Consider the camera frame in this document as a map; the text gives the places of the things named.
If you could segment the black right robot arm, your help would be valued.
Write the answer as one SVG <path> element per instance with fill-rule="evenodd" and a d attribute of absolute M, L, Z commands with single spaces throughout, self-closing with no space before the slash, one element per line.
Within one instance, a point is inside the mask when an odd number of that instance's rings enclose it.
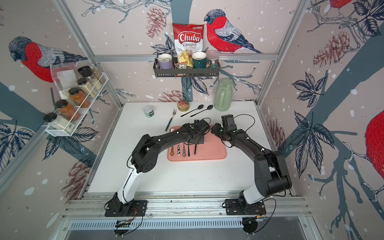
<path fill-rule="evenodd" d="M 244 207 L 292 187 L 286 160 L 281 152 L 264 148 L 246 131 L 238 130 L 236 125 L 224 126 L 216 123 L 211 128 L 211 133 L 241 150 L 254 163 L 254 183 L 239 196 L 239 202 Z"/>

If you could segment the silver spoon cow-pattern handle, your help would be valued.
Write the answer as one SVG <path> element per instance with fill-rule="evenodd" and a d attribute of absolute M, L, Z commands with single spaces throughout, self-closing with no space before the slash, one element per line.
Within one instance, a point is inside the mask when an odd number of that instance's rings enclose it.
<path fill-rule="evenodd" d="M 177 155 L 180 156 L 181 155 L 181 148 L 180 148 L 180 144 L 177 145 Z"/>

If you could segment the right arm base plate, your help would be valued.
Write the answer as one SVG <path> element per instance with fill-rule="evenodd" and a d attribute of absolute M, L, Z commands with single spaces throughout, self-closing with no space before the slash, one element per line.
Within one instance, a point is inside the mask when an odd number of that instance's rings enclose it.
<path fill-rule="evenodd" d="M 248 204 L 245 200 L 226 199 L 222 207 L 226 210 L 229 216 L 262 216 L 266 214 L 266 208 L 263 202 Z"/>

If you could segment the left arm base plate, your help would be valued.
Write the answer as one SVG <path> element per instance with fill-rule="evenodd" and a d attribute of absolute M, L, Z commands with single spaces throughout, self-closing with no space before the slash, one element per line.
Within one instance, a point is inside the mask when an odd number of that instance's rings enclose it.
<path fill-rule="evenodd" d="M 108 201 L 105 217 L 144 217 L 148 206 L 148 201 L 131 201 L 122 204 L 118 199 Z"/>

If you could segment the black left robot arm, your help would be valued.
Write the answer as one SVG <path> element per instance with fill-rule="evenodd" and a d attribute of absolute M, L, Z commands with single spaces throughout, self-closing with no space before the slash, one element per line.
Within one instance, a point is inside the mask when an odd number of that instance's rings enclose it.
<path fill-rule="evenodd" d="M 116 208 L 128 205 L 133 201 L 139 186 L 140 175 L 148 173 L 157 164 L 161 152 L 175 145 L 186 143 L 199 145 L 204 143 L 205 134 L 210 125 L 205 120 L 187 123 L 180 128 L 160 136 L 144 135 L 129 157 L 129 173 L 122 187 L 115 193 L 112 202 Z"/>

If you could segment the silver fork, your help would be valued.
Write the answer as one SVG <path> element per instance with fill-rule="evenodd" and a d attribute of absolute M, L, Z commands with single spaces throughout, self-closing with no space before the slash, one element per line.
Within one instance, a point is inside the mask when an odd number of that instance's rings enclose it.
<path fill-rule="evenodd" d="M 183 144 L 183 153 L 182 156 L 185 158 L 187 156 L 185 144 Z"/>

